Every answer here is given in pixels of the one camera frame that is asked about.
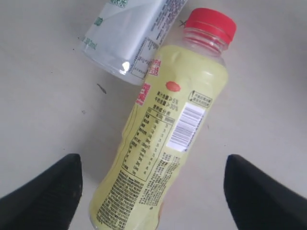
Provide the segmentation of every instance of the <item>yellow drink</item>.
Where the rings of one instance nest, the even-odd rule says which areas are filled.
[[[98,230],[156,229],[163,198],[228,79],[214,51],[204,55],[202,44],[186,48],[194,40],[157,52],[112,168],[90,204]]]

